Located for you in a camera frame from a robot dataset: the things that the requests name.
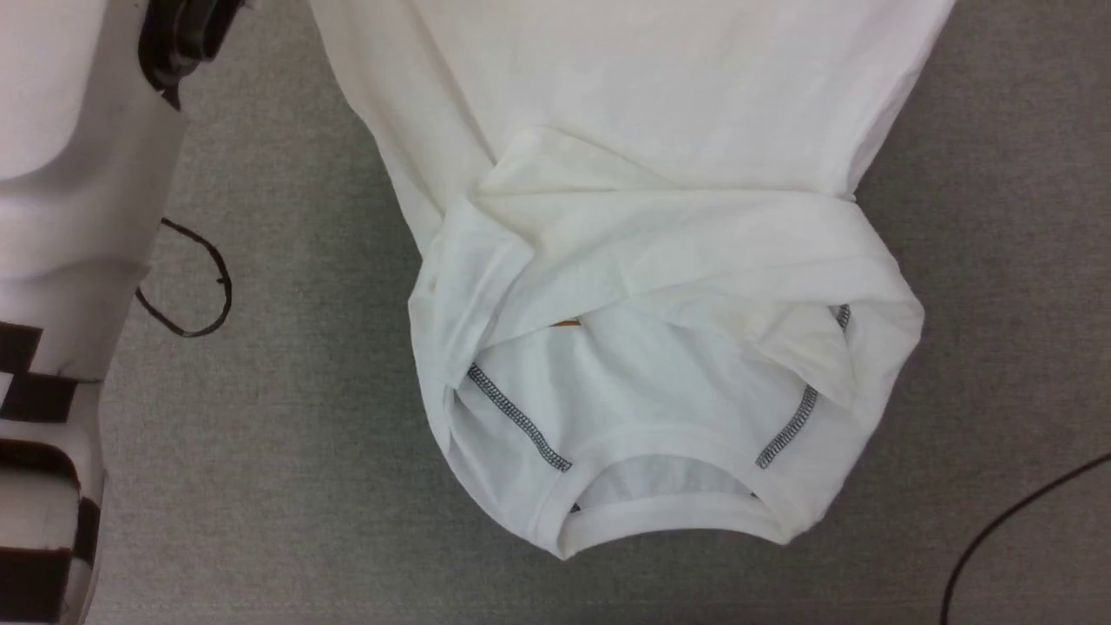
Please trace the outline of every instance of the seam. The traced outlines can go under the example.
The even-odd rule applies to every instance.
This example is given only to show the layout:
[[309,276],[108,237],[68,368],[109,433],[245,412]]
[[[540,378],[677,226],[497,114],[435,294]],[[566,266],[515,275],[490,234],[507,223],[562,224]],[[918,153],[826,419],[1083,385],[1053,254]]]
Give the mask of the seam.
[[483,395],[502,412],[509,421],[513,422],[517,427],[521,429],[530,440],[532,444],[536,445],[537,452],[540,452],[540,456],[549,465],[556,468],[556,471],[567,473],[571,468],[571,463],[563,456],[560,456],[554,450],[548,445],[548,441],[544,440],[544,435],[540,433],[540,430],[532,423],[532,420],[527,417],[520,409],[517,407],[508,397],[506,397],[501,391],[490,381],[489,377],[479,369],[478,365],[471,365],[471,369],[467,372],[467,377],[471,379],[482,392]]
[[[849,304],[842,303],[837,311],[837,325],[841,327],[842,333],[849,330],[849,319],[851,316],[852,310],[849,308]],[[771,443],[757,456],[758,467],[762,470],[768,468],[771,462],[775,460],[775,456],[794,441],[794,437],[802,432],[802,427],[810,421],[810,415],[814,412],[814,404],[817,403],[818,391],[808,384],[807,389],[802,391],[802,401],[799,403],[798,410],[794,411],[791,421],[787,422],[783,430],[779,431],[775,438],[772,438]]]

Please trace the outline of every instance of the white fabric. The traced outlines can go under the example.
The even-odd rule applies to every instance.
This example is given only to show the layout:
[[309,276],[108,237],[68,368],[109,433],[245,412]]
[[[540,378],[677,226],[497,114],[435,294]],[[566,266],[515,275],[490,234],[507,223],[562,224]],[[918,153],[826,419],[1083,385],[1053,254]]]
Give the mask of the white fabric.
[[314,2],[423,254],[432,432],[490,516],[559,557],[822,516],[919,339],[852,191],[951,3]]

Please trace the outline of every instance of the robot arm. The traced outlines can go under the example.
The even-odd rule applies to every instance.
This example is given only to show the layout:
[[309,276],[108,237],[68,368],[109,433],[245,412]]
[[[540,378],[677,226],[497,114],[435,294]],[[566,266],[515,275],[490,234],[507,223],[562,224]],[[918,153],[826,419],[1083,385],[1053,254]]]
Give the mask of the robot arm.
[[81,623],[97,407],[186,121],[242,0],[0,3],[0,623]]

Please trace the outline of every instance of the gray carpet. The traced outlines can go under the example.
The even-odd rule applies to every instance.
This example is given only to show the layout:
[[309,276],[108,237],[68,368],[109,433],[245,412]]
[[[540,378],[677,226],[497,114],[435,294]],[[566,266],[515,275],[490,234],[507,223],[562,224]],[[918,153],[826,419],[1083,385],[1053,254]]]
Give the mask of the gray carpet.
[[[168,213],[236,306],[182,341],[138,306],[103,407],[111,495],[90,623],[927,624],[997,513],[1111,448],[1111,4],[967,0],[859,200],[924,342],[827,520],[787,548],[641,536],[568,563],[510,536],[427,431],[404,301],[419,258],[307,4],[242,16],[183,92]],[[219,311],[163,233],[144,286]],[[953,623],[1104,624],[1111,467],[970,563]]]

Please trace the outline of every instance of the black cable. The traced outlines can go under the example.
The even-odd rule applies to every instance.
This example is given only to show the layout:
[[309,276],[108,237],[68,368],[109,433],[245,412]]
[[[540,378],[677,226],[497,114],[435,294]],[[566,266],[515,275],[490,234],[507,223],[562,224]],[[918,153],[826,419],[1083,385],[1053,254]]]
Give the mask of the black cable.
[[220,326],[222,326],[223,323],[228,320],[228,314],[230,314],[231,312],[231,274],[228,273],[228,265],[224,263],[223,255],[220,253],[220,250],[218,250],[214,244],[208,242],[204,239],[204,236],[198,234],[197,232],[190,230],[189,228],[186,228],[184,225],[174,223],[173,221],[170,221],[164,216],[162,218],[162,224],[173,228],[178,232],[184,234],[186,236],[192,239],[193,241],[197,241],[206,250],[208,250],[209,255],[212,256],[212,261],[216,262],[217,270],[220,271],[220,279],[217,280],[217,282],[223,284],[223,309],[220,311],[220,316],[217,317],[216,322],[212,322],[211,324],[199,331],[190,332],[183,330],[181,326],[168,320],[159,309],[151,305],[151,303],[147,301],[147,295],[142,293],[142,286],[136,289],[136,298],[139,300],[139,303],[141,303],[142,306],[146,308],[148,312],[150,312],[150,316],[158,320],[171,333],[182,339],[197,339],[210,335],[220,330]]
[[949,607],[953,602],[953,591],[957,588],[957,579],[961,576],[961,572],[964,571],[964,565],[968,564],[969,558],[971,558],[972,554],[974,554],[980,547],[980,544],[983,543],[988,536],[991,536],[992,532],[998,530],[1000,525],[1007,523],[1007,520],[1014,516],[1015,513],[1038,501],[1042,495],[1050,493],[1062,484],[1067,484],[1068,482],[1080,477],[1108,461],[1111,461],[1111,453],[1103,454],[1102,456],[1070,471],[1053,482],[1050,482],[1045,486],[1042,486],[1038,491],[1034,491],[1030,495],[1027,495],[1022,498],[1022,501],[1007,508],[1003,514],[997,516],[994,521],[981,530],[980,534],[978,534],[977,537],[969,543],[969,546],[964,548],[964,553],[961,554],[960,560],[957,561],[957,565],[953,566],[953,571],[949,574],[949,582],[945,584],[945,594],[941,599],[941,625],[949,625]]
[[162,99],[169,102],[170,105],[173,107],[173,110],[181,110],[181,93],[178,91],[177,84],[163,89]]

